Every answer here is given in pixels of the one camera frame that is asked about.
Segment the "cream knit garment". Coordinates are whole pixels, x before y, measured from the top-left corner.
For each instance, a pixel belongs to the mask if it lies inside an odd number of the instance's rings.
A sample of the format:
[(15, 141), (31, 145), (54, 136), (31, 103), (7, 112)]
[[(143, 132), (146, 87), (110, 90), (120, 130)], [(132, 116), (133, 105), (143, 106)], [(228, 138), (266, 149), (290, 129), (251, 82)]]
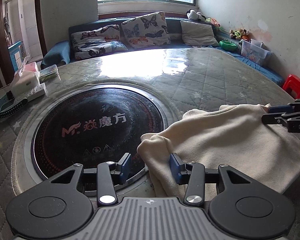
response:
[(192, 109), (159, 133), (141, 136), (138, 155), (149, 169), (158, 197), (183, 198), (186, 186), (172, 176), (169, 159), (176, 153), (216, 169), (228, 164), (283, 193), (300, 176), (300, 140), (280, 125), (264, 125), (268, 105), (222, 105), (207, 112)]

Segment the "red plastic stool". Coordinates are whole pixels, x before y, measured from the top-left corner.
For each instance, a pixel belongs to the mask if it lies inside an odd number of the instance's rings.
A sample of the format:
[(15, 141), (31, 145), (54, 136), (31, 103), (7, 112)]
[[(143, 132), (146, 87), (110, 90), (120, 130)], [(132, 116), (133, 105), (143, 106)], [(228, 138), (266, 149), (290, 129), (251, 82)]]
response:
[(298, 76), (290, 74), (282, 88), (293, 98), (300, 99), (300, 78)]

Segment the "black round induction cooktop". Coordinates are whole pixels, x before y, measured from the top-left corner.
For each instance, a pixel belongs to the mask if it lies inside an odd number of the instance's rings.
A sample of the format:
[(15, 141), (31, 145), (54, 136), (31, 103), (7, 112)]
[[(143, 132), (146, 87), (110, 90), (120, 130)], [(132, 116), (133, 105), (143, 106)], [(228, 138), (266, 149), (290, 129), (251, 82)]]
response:
[(162, 113), (146, 96), (124, 88), (97, 88), (57, 103), (39, 123), (33, 137), (32, 162), (42, 179), (80, 163), (96, 168), (132, 156), (129, 177), (144, 168), (137, 153), (141, 136), (161, 132)]

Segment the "clear plastic storage box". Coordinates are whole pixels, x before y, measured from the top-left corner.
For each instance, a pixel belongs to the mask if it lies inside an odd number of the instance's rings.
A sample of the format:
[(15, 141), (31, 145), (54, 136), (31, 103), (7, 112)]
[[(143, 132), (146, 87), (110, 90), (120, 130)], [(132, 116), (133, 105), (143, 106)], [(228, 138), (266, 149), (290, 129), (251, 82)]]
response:
[(263, 43), (255, 40), (250, 42), (242, 40), (241, 46), (241, 55), (254, 63), (266, 67), (272, 52), (266, 49), (263, 49)]

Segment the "small colourful plush toys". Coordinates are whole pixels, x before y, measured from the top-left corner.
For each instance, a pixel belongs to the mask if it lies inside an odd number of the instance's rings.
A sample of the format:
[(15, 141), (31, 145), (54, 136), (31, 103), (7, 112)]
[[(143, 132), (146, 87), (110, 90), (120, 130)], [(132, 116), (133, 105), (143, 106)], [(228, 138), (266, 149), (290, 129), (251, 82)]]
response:
[(237, 30), (232, 30), (230, 29), (230, 38), (231, 39), (234, 39), (234, 40), (245, 40), (245, 41), (249, 41), (249, 34), (250, 34), (250, 31), (247, 30), (247, 29), (242, 29), (242, 28), (239, 28)]

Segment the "green plastic bowl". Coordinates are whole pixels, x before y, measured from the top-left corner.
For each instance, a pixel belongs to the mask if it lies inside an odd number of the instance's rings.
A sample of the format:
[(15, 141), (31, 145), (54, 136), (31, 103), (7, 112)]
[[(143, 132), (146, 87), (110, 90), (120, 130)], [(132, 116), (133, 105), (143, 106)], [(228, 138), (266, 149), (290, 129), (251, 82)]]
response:
[(229, 41), (219, 41), (219, 46), (226, 51), (235, 51), (237, 45)]

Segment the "grey quilted star table cover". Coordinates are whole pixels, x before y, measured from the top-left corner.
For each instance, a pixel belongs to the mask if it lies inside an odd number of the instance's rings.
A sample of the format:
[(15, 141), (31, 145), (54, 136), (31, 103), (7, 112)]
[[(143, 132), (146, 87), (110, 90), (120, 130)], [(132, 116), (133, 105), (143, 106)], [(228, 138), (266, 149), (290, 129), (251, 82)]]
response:
[(279, 193), (228, 164), (205, 167), (203, 207), (158, 197), (145, 168), (97, 205), (97, 167), (75, 163), (42, 179), (36, 129), (57, 103), (97, 88), (124, 88), (155, 103), (165, 127), (192, 109), (293, 103), (276, 83), (217, 49), (126, 52), (58, 67), (46, 94), (0, 119), (0, 239), (300, 239), (300, 176)]

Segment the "white power strip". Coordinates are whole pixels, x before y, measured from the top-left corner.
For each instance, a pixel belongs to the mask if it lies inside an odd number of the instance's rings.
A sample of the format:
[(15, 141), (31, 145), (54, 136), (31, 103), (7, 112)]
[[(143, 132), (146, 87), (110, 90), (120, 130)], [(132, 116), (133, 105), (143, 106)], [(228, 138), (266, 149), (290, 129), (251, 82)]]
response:
[(46, 85), (45, 83), (41, 83), (38, 86), (32, 88), (27, 92), (23, 92), (19, 96), (16, 97), (16, 101), (21, 101), (26, 99), (28, 102), (46, 94)]

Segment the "grey plain cushion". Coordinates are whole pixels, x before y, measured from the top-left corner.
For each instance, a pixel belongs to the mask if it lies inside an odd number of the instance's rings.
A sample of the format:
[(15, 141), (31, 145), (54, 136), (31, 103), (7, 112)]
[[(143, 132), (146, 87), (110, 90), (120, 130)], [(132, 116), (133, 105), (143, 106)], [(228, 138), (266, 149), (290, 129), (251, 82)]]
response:
[(181, 21), (182, 40), (188, 46), (219, 46), (208, 24)]

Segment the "pink white tissue box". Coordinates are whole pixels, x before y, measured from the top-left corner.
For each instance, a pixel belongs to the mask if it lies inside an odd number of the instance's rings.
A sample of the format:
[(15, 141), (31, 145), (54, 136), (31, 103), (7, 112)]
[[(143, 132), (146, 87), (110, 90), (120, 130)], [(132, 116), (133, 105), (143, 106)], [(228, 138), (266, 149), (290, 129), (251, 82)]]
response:
[(28, 92), (39, 84), (39, 70), (37, 64), (36, 62), (31, 62), (23, 65), (15, 72), (13, 81), (10, 84), (10, 91), (13, 96), (17, 98), (20, 94)]

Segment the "teal smart watch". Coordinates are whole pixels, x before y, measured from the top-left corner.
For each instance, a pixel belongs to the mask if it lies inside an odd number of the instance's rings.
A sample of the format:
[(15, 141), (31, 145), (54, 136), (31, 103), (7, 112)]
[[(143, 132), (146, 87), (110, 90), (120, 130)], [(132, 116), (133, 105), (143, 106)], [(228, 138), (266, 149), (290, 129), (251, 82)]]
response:
[(27, 98), (23, 98), (21, 100), (8, 100), (6, 96), (3, 96), (0, 98), (0, 119), (6, 119), (9, 116), (12, 116), (27, 105), (27, 103)]

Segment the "flat butterfly print pillow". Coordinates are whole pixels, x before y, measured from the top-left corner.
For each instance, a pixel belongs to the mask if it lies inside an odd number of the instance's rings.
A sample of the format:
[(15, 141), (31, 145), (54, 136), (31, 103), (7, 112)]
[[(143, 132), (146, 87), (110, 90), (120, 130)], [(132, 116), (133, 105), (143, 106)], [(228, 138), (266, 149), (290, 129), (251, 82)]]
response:
[(121, 42), (120, 27), (117, 24), (72, 33), (70, 40), (76, 60), (85, 60), (128, 50)]

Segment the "black white plush toy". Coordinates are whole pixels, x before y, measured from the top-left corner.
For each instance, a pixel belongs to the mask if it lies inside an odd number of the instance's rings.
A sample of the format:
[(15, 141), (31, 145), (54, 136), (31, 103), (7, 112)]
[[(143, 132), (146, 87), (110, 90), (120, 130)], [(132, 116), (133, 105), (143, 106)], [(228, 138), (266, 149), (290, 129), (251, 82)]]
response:
[(206, 21), (206, 17), (202, 15), (201, 12), (196, 12), (195, 10), (191, 9), (186, 12), (186, 16), (191, 21), (197, 22), (204, 22)]

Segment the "upright butterfly print pillow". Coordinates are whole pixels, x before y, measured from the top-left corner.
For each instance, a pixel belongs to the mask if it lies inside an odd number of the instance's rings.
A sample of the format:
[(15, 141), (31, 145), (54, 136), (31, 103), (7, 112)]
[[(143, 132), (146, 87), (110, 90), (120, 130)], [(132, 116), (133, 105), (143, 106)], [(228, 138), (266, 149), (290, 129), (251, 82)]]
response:
[(134, 49), (171, 43), (164, 11), (124, 21), (121, 28), (126, 41)]

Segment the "blue white small cabinet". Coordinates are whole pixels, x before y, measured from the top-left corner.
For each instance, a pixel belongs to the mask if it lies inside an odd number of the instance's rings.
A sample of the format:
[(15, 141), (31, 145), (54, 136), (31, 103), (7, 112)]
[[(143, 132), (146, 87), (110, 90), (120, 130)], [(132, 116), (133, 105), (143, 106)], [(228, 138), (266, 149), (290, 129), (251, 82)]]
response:
[(13, 45), (11, 45), (10, 47), (8, 47), (14, 72), (16, 72), (21, 67), (23, 62), (20, 47), (21, 47), (21, 41), (18, 41)]

